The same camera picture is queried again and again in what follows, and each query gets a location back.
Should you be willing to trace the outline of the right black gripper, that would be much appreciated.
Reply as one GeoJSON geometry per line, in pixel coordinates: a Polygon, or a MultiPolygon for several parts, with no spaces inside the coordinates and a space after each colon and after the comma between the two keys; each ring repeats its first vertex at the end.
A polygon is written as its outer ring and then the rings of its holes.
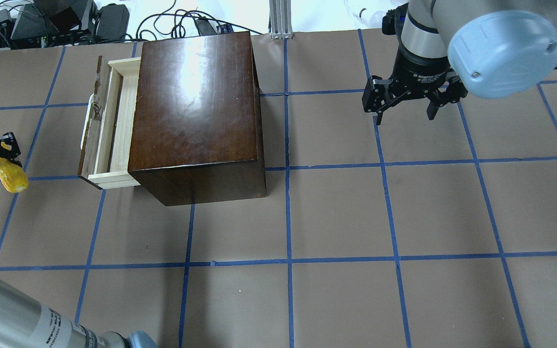
{"type": "Polygon", "coordinates": [[[429,99],[427,119],[435,119],[443,106],[458,103],[469,91],[456,72],[449,72],[447,57],[420,57],[406,48],[399,48],[390,79],[371,75],[362,96],[363,111],[376,115],[376,125],[381,124],[385,110],[401,101],[429,99]],[[440,87],[447,82],[445,90],[440,87]]]}

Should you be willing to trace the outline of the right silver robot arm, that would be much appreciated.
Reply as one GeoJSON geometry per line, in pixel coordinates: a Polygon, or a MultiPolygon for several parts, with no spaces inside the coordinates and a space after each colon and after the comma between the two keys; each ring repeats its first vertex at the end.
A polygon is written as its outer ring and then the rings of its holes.
{"type": "Polygon", "coordinates": [[[557,70],[557,0],[410,0],[381,30],[398,48],[390,77],[372,75],[363,90],[377,125],[401,102],[427,99],[433,120],[469,94],[506,98],[557,70]]]}

